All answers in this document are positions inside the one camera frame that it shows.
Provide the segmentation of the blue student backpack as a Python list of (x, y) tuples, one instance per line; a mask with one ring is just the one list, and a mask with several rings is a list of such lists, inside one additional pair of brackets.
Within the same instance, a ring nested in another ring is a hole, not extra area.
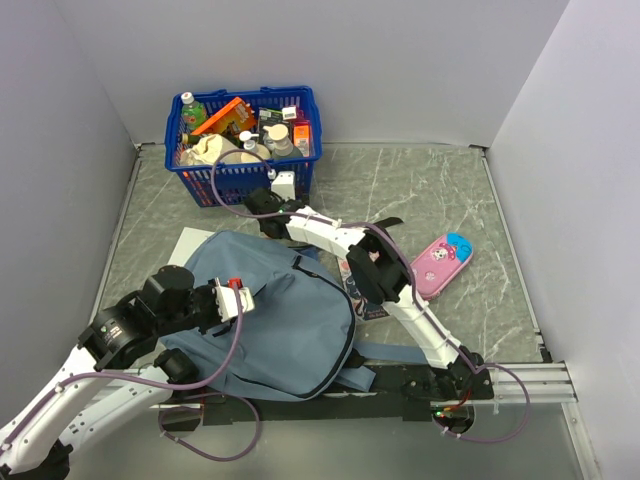
[(226, 369), (251, 382), (301, 394), (332, 378), (358, 349), (371, 359), (424, 363), (417, 347), (355, 341), (351, 299), (318, 261), (276, 241), (218, 231), (189, 258), (186, 268), (202, 286), (240, 278), (255, 309), (240, 329), (214, 327), (162, 337), (214, 381)]

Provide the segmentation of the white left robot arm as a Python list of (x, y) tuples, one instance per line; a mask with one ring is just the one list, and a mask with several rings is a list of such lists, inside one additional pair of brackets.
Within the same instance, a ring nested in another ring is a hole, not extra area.
[(204, 334), (229, 320), (236, 312), (236, 293), (215, 280), (197, 286), (189, 270), (169, 265), (99, 311), (60, 369), (2, 427), (2, 478), (63, 479), (72, 455), (143, 408), (168, 398), (192, 398), (203, 383), (195, 364), (178, 349), (160, 354), (142, 374), (125, 371), (164, 336)]

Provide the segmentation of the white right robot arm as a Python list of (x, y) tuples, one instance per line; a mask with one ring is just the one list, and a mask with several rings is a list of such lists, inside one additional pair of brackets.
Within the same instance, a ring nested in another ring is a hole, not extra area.
[(438, 390), (444, 396), (458, 398), (490, 385), (482, 359), (446, 330), (427, 302), (418, 297), (409, 262), (385, 228), (331, 219), (266, 188), (254, 190), (244, 205), (268, 236), (308, 243), (346, 260), (360, 294), (382, 306), (410, 334), (435, 371)]

